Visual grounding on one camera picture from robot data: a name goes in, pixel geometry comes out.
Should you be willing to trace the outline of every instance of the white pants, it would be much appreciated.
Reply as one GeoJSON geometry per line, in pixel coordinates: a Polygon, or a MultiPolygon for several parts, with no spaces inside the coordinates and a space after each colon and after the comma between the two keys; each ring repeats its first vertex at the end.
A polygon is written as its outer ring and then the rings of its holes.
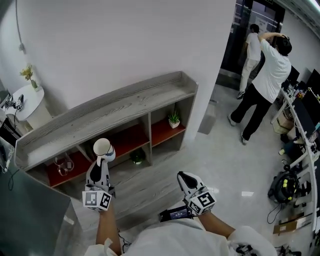
{"type": "Polygon", "coordinates": [[[248,79],[252,70],[254,70],[259,64],[260,60],[254,60],[247,58],[245,60],[242,74],[241,74],[241,82],[240,82],[240,92],[244,92],[247,88],[248,79]]]}

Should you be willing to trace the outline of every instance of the red shelf board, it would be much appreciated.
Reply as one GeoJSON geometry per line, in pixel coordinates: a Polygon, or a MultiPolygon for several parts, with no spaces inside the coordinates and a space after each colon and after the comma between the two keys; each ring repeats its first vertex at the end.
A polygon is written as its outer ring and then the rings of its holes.
{"type": "Polygon", "coordinates": [[[163,119],[159,122],[156,122],[151,125],[151,141],[152,146],[156,146],[160,144],[161,142],[164,142],[173,136],[182,133],[186,128],[179,124],[178,127],[172,129],[168,119],[163,119]]]}
{"type": "Polygon", "coordinates": [[[46,167],[46,172],[48,174],[50,187],[53,188],[62,183],[65,183],[67,181],[74,179],[75,177],[85,173],[91,165],[91,163],[79,151],[70,154],[69,157],[74,162],[74,168],[66,176],[61,176],[59,174],[58,166],[56,166],[54,163],[46,167]]]}
{"type": "Polygon", "coordinates": [[[115,150],[116,158],[149,143],[149,139],[139,124],[108,136],[107,139],[111,142],[115,150]]]}

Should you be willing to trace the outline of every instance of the white desk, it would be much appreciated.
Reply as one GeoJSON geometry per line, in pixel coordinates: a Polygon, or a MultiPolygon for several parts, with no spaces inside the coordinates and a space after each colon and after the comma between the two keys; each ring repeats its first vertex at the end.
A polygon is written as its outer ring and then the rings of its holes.
{"type": "Polygon", "coordinates": [[[296,164],[300,163],[302,161],[302,167],[303,171],[300,172],[297,176],[299,178],[300,183],[303,183],[304,181],[309,181],[311,183],[311,193],[309,195],[302,197],[301,199],[298,198],[298,204],[304,202],[306,203],[306,207],[304,207],[304,213],[305,215],[312,213],[313,219],[312,219],[312,231],[316,229],[317,224],[317,201],[318,201],[318,190],[317,190],[317,181],[316,181],[316,167],[315,167],[315,161],[318,159],[317,156],[312,152],[311,150],[311,143],[309,142],[308,138],[306,137],[306,132],[302,128],[302,125],[300,123],[300,120],[297,116],[297,113],[295,111],[295,106],[292,105],[294,98],[289,97],[287,93],[283,89],[281,89],[281,93],[284,96],[284,103],[280,110],[277,112],[277,114],[274,116],[274,118],[271,120],[271,124],[273,124],[280,113],[288,106],[291,110],[293,119],[295,120],[295,125],[298,127],[299,132],[301,133],[301,136],[304,140],[305,145],[305,153],[299,157],[296,161],[294,161],[292,164],[290,164],[290,168],[295,166],[296,164]]]}
{"type": "Polygon", "coordinates": [[[23,94],[23,108],[17,111],[12,106],[8,107],[5,110],[7,116],[14,116],[16,113],[15,117],[18,121],[27,121],[33,129],[41,127],[52,119],[44,102],[43,88],[35,91],[31,84],[26,85],[12,95],[13,100],[17,101],[21,94],[23,94]]]}

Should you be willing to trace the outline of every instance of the ceiling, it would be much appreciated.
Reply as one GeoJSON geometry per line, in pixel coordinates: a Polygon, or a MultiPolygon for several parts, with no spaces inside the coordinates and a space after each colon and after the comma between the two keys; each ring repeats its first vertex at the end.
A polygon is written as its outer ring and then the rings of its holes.
{"type": "Polygon", "coordinates": [[[309,0],[274,0],[305,23],[320,39],[320,11],[309,0]]]}

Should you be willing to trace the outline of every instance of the shoe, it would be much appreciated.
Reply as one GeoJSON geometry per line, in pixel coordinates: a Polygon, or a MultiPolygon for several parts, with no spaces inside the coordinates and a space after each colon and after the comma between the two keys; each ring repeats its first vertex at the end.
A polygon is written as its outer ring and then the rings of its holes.
{"type": "Polygon", "coordinates": [[[231,114],[228,115],[228,119],[231,126],[236,126],[237,123],[231,119],[231,114]]]}
{"type": "Polygon", "coordinates": [[[241,142],[242,142],[243,145],[247,145],[248,140],[244,139],[243,134],[244,134],[244,133],[241,132],[241,142]]]}
{"type": "Polygon", "coordinates": [[[236,97],[237,100],[242,100],[245,95],[245,91],[239,91],[238,96],[236,97]]]}

